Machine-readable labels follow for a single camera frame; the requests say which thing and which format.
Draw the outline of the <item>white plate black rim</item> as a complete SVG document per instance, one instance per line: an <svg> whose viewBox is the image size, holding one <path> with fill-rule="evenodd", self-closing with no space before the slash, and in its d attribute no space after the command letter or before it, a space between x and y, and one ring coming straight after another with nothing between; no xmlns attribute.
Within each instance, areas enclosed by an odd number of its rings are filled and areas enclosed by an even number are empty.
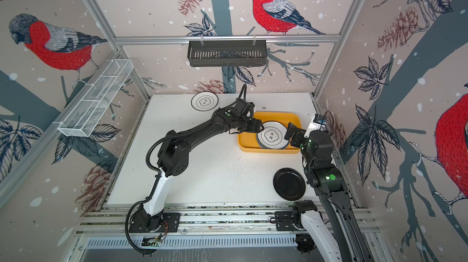
<svg viewBox="0 0 468 262"><path fill-rule="evenodd" d="M264 129L256 136L259 147L266 150L284 150L289 141L285 140L287 128L279 122L264 122Z"/></svg>
<svg viewBox="0 0 468 262"><path fill-rule="evenodd" d="M217 94L212 92L200 92L191 99L191 106L199 112L207 112L214 109L218 105L219 99Z"/></svg>

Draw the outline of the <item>yellow plastic bin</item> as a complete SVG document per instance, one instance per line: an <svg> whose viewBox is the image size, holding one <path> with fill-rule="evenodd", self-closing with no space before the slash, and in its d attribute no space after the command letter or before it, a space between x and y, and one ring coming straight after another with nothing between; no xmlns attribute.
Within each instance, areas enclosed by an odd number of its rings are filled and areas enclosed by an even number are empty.
<svg viewBox="0 0 468 262"><path fill-rule="evenodd" d="M264 122L279 122L286 128L289 122L301 128L300 118L294 113L288 112L256 112L254 117ZM242 151L252 153L270 153L270 154L296 154L299 148L294 148L290 144L284 150L266 150L259 147L255 133L242 133L238 136L238 144Z"/></svg>

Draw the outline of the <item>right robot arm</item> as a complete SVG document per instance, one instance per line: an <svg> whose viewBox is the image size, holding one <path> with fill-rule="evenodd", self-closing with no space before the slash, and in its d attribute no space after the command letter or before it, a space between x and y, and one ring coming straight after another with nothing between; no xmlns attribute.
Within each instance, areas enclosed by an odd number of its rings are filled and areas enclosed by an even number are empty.
<svg viewBox="0 0 468 262"><path fill-rule="evenodd" d="M346 182L332 162L334 145L329 133L288 124L285 140L300 149L303 171L328 216L327 227L313 201L297 201L292 223L309 234L326 262L375 260L355 218Z"/></svg>

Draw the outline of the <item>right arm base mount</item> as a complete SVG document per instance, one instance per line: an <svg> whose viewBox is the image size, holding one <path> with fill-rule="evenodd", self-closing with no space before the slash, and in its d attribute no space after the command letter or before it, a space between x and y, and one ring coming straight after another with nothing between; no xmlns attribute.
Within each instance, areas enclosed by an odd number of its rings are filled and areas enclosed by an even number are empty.
<svg viewBox="0 0 468 262"><path fill-rule="evenodd" d="M271 224L279 232L290 232L294 230L304 231L301 216L308 211L317 211L318 208L311 200L296 201L288 211L277 211L269 219Z"/></svg>

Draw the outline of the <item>white plate black rim back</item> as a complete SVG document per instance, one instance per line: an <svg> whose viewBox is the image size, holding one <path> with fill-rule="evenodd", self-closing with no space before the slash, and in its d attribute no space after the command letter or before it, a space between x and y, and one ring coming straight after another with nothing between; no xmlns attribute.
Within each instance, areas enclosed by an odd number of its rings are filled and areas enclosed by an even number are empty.
<svg viewBox="0 0 468 262"><path fill-rule="evenodd" d="M199 112L207 112L214 109L218 105L219 99L217 94L212 92L200 92L191 99L191 106Z"/></svg>

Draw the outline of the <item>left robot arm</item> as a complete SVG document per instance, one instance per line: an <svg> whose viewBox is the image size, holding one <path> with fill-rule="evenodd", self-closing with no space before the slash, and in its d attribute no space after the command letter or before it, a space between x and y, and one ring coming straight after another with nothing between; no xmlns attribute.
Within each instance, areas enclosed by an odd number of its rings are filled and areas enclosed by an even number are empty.
<svg viewBox="0 0 468 262"><path fill-rule="evenodd" d="M246 100L246 94L247 85L244 84L236 100L215 110L209 120L186 131L169 131L150 147L145 162L156 172L155 181L150 194L131 206L125 220L126 228L131 223L136 223L136 232L153 232L160 227L173 179L188 168L189 153L196 146L233 129L237 134L257 134L264 130L262 121L254 118L255 105Z"/></svg>

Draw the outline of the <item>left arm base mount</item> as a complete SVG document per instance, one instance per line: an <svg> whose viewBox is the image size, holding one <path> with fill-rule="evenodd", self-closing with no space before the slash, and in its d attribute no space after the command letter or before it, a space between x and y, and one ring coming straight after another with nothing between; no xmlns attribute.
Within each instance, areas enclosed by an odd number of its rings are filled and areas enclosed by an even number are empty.
<svg viewBox="0 0 468 262"><path fill-rule="evenodd" d="M145 211L136 212L130 217L130 233L175 233L180 222L180 213L159 213L149 216Z"/></svg>

